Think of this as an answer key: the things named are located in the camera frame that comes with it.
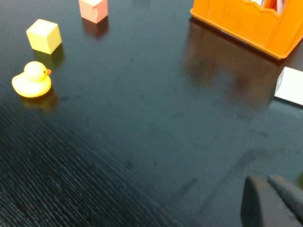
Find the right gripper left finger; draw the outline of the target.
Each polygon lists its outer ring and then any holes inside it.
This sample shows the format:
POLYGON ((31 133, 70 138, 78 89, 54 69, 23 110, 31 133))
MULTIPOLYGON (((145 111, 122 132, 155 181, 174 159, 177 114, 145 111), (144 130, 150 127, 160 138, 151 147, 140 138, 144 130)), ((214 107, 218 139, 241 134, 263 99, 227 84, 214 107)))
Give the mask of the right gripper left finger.
POLYGON ((245 179, 241 203, 244 227, 301 227, 271 184, 260 176, 245 179))

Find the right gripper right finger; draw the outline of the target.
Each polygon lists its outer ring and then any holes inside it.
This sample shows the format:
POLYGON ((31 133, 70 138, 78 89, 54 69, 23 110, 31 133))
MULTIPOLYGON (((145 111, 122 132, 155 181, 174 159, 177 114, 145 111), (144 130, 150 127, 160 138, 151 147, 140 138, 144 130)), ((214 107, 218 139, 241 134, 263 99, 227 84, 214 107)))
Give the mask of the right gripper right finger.
POLYGON ((303 190, 279 175, 269 175, 267 181, 299 221, 303 220, 303 190))

